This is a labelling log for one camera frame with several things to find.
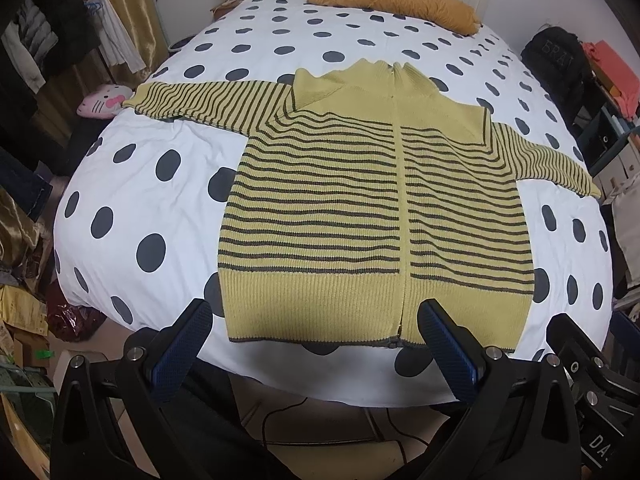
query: yellow striped sweater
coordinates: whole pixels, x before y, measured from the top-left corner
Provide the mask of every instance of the yellow striped sweater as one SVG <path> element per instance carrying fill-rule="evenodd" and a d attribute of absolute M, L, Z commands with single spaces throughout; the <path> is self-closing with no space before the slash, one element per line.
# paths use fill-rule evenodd
<path fill-rule="evenodd" d="M 125 105 L 248 137 L 218 249 L 236 341 L 423 344 L 418 306 L 436 298 L 483 345 L 515 348 L 534 288 L 516 181 L 599 195 L 567 156 L 409 64 L 154 82 Z"/>

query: bed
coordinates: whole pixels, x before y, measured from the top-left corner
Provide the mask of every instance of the bed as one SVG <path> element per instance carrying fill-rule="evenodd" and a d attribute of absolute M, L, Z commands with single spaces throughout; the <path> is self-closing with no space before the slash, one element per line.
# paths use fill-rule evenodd
<path fill-rule="evenodd" d="M 465 0 L 481 15 L 487 0 Z M 411 62 L 455 101 L 582 157 L 560 113 L 507 44 L 487 26 L 463 37 L 415 18 L 336 9 L 306 0 L 246 0 L 169 58 L 151 81 L 286 82 L 360 58 Z M 125 109 L 87 153 L 54 225 L 66 298 L 137 330 L 174 322 L 192 298 L 216 304 L 224 194 L 246 138 L 191 121 Z M 541 180 L 518 183 L 536 268 L 526 325 L 513 355 L 540 359 L 548 320 L 567 312 L 604 344 L 612 296 L 609 245 L 595 199 Z M 427 348 L 230 342 L 223 311 L 200 358 L 269 386 L 355 406 L 454 400 Z"/>

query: red plastic bag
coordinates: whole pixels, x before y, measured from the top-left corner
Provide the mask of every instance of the red plastic bag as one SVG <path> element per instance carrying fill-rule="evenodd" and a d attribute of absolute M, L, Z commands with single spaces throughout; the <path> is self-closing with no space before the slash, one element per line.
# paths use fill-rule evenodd
<path fill-rule="evenodd" d="M 47 324 L 58 339 L 69 343 L 86 341 L 105 319 L 103 313 L 90 306 L 70 304 L 62 294 L 58 280 L 47 287 Z"/>

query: pink cat pillow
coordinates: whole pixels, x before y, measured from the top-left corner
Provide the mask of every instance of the pink cat pillow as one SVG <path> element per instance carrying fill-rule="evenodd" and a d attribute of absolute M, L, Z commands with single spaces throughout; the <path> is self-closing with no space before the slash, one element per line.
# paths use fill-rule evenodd
<path fill-rule="evenodd" d="M 102 85 L 82 100 L 76 113 L 91 119 L 113 119 L 122 110 L 121 103 L 132 95 L 127 86 Z"/>

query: sweater sleeve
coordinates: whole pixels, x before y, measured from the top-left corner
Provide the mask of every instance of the sweater sleeve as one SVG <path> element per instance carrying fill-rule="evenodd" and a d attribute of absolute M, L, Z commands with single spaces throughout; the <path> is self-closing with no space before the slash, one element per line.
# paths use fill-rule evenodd
<path fill-rule="evenodd" d="M 506 124 L 493 123 L 492 133 L 516 180 L 550 180 L 580 196 L 600 197 L 590 175 L 564 153 L 529 142 Z"/>
<path fill-rule="evenodd" d="M 122 106 L 153 119 L 185 118 L 244 136 L 290 101 L 291 86 L 268 81 L 144 83 Z"/>

